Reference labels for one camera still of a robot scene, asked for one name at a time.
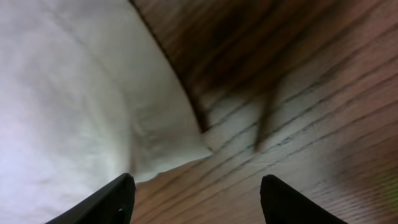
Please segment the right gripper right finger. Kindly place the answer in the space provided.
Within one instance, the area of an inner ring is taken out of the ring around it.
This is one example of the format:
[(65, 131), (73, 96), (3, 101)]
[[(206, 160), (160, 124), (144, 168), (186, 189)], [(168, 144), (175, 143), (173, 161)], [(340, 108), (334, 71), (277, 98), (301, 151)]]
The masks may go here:
[(260, 195), (267, 224), (346, 224), (274, 175), (262, 178)]

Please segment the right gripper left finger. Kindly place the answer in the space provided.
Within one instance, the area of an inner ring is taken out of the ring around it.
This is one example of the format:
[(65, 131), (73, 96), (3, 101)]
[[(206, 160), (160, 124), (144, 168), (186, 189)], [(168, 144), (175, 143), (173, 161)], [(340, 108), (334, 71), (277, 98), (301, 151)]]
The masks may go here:
[(134, 210), (135, 193), (133, 176), (121, 174), (47, 224), (129, 224)]

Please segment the beige khaki shorts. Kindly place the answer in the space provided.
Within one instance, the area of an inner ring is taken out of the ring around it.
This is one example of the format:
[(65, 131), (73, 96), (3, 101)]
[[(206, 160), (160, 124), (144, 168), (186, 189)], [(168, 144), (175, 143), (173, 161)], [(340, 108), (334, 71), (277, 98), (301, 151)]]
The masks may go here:
[(2, 223), (45, 223), (123, 173), (210, 154), (129, 1), (1, 1)]

